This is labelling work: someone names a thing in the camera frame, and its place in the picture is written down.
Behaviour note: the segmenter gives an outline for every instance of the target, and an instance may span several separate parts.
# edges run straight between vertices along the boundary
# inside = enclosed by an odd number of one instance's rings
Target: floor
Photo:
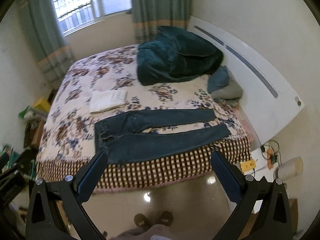
[[[149,202],[145,200],[148,192]],[[107,231],[107,239],[135,228],[133,218],[137,213],[154,222],[162,211],[169,210],[174,217],[171,232],[178,239],[209,240],[231,213],[214,173],[152,190],[92,195],[83,207],[96,227],[101,232]],[[74,228],[71,231],[78,238]]]

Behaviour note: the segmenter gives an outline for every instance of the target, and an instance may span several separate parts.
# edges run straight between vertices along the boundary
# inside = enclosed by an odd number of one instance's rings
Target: floral pattern
[[[137,45],[102,52],[70,67],[57,92],[44,126],[37,161],[85,163],[95,154],[94,123],[133,110],[213,109],[216,119],[205,123],[151,129],[152,133],[176,133],[225,123],[227,138],[246,138],[246,132],[225,101],[215,101],[206,92],[208,76],[184,83],[142,86],[137,78]],[[99,114],[90,114],[95,90],[127,90],[127,104]],[[57,179],[51,170],[40,170],[44,178]]]

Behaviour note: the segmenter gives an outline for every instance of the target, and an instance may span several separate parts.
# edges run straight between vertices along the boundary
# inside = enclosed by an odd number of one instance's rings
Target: curtain
[[[132,0],[132,16],[137,43],[154,40],[157,26],[186,29],[191,0]]]
[[[58,89],[73,64],[58,26],[53,0],[17,0],[21,27],[46,80]]]

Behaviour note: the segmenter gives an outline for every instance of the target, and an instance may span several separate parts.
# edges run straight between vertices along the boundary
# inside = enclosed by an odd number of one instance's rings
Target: foot
[[[173,221],[172,213],[166,210],[161,213],[156,224],[161,224],[161,225],[165,225],[165,226],[169,227],[169,226],[171,226],[172,221]]]
[[[144,214],[141,214],[141,213],[136,214],[133,220],[138,228],[144,228],[148,230],[149,228],[152,227],[152,224]]]

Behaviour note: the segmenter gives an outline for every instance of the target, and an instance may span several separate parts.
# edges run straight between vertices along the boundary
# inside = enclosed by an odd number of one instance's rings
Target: window sill
[[[69,32],[63,33],[63,35],[66,37],[66,36],[68,36],[68,35],[70,35],[72,33],[75,33],[75,32],[77,32],[79,30],[82,30],[83,28],[88,27],[90,25],[93,25],[93,24],[96,24],[96,23],[99,23],[99,22],[102,22],[102,21],[105,21],[105,20],[108,20],[108,19],[111,19],[111,18],[124,16],[124,15],[127,15],[127,14],[131,14],[131,10],[125,10],[125,11],[121,11],[121,12],[108,14],[108,15],[96,18],[96,19],[94,19],[94,20],[92,20],[90,22],[84,23],[84,24],[78,26],[76,29],[73,29],[73,30],[71,30]]]

